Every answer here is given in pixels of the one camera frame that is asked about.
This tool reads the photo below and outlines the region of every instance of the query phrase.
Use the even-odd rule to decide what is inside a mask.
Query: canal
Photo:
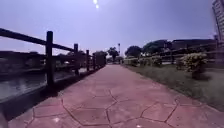
[[[54,79],[65,79],[66,77],[75,76],[74,72],[57,72]],[[16,77],[14,79],[0,81],[0,103],[7,99],[28,92],[46,85],[46,74],[33,74]]]

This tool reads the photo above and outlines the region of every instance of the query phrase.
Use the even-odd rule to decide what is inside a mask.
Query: light pole
[[[118,43],[118,50],[119,50],[119,59],[118,59],[118,61],[119,61],[119,64],[121,64],[121,60],[120,60],[120,57],[121,57],[121,55],[120,55],[121,49],[120,49],[120,46],[121,46],[121,44]]]
[[[120,56],[120,53],[121,53],[121,49],[120,49],[120,46],[121,46],[121,44],[120,44],[120,43],[118,43],[119,56]]]

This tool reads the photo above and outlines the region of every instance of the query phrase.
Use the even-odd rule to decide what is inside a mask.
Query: shrub
[[[160,67],[162,65],[161,56],[152,56],[150,59],[152,66]]]
[[[137,66],[138,64],[138,58],[132,58],[132,59],[125,59],[124,64],[131,65],[131,66]]]
[[[183,58],[176,59],[176,69],[182,70],[184,67]]]
[[[145,58],[140,58],[138,61],[140,66],[146,66],[147,64],[147,60]]]
[[[183,58],[184,65],[188,72],[191,72],[192,78],[197,78],[205,72],[204,65],[206,64],[206,54],[203,53],[191,53],[185,55]]]

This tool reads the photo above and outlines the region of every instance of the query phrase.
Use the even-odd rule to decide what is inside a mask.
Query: grass
[[[224,72],[206,71],[203,79],[194,80],[190,74],[174,66],[126,68],[153,79],[184,95],[224,111]]]

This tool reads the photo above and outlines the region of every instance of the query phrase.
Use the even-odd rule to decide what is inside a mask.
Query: paved walkway
[[[11,120],[9,126],[224,128],[224,113],[121,66],[109,65]]]

